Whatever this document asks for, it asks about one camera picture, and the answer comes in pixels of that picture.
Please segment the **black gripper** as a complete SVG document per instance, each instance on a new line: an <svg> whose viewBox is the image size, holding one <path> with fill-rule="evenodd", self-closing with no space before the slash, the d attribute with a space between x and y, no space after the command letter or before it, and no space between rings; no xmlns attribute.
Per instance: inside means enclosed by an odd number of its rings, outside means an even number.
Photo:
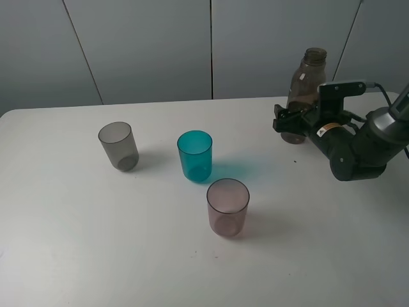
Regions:
<svg viewBox="0 0 409 307"><path fill-rule="evenodd" d="M359 126L353 123L355 115L341 107L330 107L321 111L309 104L274 105L272 127L278 133L307 136L329 159L359 163L360 158L353 149L354 137Z"/></svg>

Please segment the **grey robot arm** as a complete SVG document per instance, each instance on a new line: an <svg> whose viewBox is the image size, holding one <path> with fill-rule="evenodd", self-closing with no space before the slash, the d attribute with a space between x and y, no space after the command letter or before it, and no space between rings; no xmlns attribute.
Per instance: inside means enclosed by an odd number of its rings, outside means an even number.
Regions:
<svg viewBox="0 0 409 307"><path fill-rule="evenodd" d="M279 133L309 138L329 159L339 181L379 177L408 147L408 89L394 102L360 117L344 109L344 99L362 95L378 83L348 81L318 86L318 99L308 109L292 111L276 104L272 127Z"/></svg>

